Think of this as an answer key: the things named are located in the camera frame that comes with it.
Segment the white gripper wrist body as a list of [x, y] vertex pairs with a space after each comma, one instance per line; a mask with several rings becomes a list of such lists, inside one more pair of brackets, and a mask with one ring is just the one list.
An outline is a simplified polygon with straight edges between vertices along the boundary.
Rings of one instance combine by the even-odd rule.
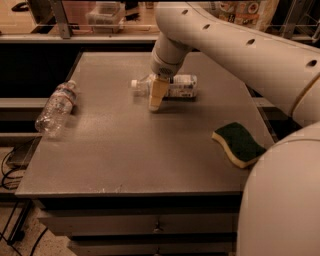
[[167, 63], [162, 60], [155, 51], [151, 53], [151, 62], [150, 67], [152, 72], [162, 78], [171, 78], [174, 77], [182, 66], [182, 62], [178, 63]]

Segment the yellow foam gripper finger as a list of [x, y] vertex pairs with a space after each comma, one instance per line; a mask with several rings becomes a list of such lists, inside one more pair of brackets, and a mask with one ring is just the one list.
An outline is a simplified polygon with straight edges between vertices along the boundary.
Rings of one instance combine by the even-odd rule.
[[157, 111], [167, 93], [169, 82], [167, 79], [155, 78], [151, 81], [149, 94], [149, 110]]

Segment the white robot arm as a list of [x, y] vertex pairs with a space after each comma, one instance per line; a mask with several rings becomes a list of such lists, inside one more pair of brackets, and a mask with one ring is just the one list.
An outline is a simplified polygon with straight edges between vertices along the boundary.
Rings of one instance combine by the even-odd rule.
[[316, 48], [222, 21], [197, 2], [160, 2], [152, 71], [171, 77], [197, 49], [292, 117], [300, 130], [255, 164], [236, 256], [320, 256], [320, 55]]

